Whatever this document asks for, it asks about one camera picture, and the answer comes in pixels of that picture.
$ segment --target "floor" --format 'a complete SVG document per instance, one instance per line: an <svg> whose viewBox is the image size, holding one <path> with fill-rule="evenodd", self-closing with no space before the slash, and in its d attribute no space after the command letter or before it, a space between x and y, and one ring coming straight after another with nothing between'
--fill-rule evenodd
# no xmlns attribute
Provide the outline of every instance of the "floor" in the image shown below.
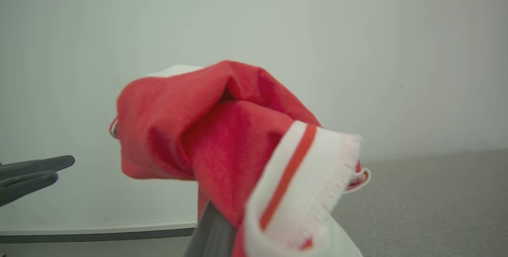
<svg viewBox="0 0 508 257"><path fill-rule="evenodd" d="M508 149L367 167L371 183L332 213L365 257L508 256ZM179 257L189 239L0 244L0 253Z"/></svg>

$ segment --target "gray carpet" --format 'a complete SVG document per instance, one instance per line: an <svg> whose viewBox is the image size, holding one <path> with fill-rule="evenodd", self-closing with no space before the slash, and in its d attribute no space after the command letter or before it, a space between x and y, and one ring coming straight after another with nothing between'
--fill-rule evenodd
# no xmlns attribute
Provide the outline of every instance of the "gray carpet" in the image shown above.
<svg viewBox="0 0 508 257"><path fill-rule="evenodd" d="M333 213L365 257L508 256L508 150L367 167Z"/></svg>

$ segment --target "red fabric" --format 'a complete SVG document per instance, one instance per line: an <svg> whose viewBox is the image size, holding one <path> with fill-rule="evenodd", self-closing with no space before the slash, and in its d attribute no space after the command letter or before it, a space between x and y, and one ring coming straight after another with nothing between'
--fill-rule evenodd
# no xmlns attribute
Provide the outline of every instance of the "red fabric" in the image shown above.
<svg viewBox="0 0 508 257"><path fill-rule="evenodd" d="M290 125L295 120L319 125L267 71L232 61L136 80L117 104L123 172L137 179L195 179L198 215L209 198L237 228L245 202ZM235 256L243 252L240 239Z"/></svg>

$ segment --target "white cloth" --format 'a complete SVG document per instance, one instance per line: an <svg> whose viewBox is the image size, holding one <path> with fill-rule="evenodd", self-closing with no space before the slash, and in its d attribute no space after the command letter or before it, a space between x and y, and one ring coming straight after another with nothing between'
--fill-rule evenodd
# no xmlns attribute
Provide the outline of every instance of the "white cloth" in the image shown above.
<svg viewBox="0 0 508 257"><path fill-rule="evenodd" d="M164 69L163 71L148 74L147 77L168 78L172 76L190 73L191 71L198 71L200 69L202 69L202 67L194 67L193 65L185 65L185 64L176 64L167 69Z"/></svg>
<svg viewBox="0 0 508 257"><path fill-rule="evenodd" d="M359 136L296 121L247 202L247 256L361 257L330 216L354 175L359 148Z"/></svg>

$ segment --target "white wall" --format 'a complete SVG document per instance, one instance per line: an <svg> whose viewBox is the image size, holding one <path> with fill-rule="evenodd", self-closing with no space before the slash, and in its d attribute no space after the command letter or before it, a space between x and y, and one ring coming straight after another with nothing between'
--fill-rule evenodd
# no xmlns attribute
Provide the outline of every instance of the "white wall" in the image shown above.
<svg viewBox="0 0 508 257"><path fill-rule="evenodd" d="M365 162L506 148L506 1L0 0L0 161L77 159L0 226L192 222L195 185L123 176L107 131L127 82L177 63L268 69Z"/></svg>

